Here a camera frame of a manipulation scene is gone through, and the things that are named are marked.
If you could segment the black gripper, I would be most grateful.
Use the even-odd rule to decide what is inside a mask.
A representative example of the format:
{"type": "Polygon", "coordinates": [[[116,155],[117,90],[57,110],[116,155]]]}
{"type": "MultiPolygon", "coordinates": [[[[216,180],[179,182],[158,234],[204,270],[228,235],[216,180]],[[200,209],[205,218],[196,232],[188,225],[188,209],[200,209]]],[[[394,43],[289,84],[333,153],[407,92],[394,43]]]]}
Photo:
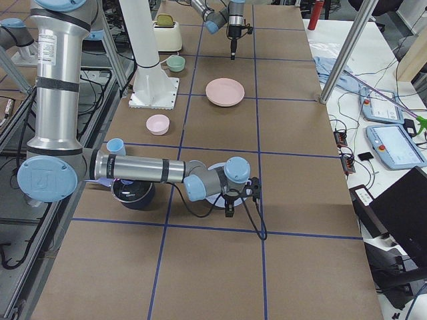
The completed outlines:
{"type": "Polygon", "coordinates": [[[238,46],[238,39],[241,39],[247,34],[252,34],[252,26],[250,24],[247,25],[228,25],[227,27],[227,38],[231,41],[230,44],[230,59],[236,59],[236,49],[238,46]]]}
{"type": "Polygon", "coordinates": [[[260,204],[260,179],[257,177],[249,178],[248,182],[244,184],[241,190],[230,189],[227,193],[222,193],[221,197],[225,201],[225,216],[233,217],[235,212],[235,201],[241,199],[245,203],[245,199],[251,197],[255,203],[256,208],[259,209],[260,204]]]}

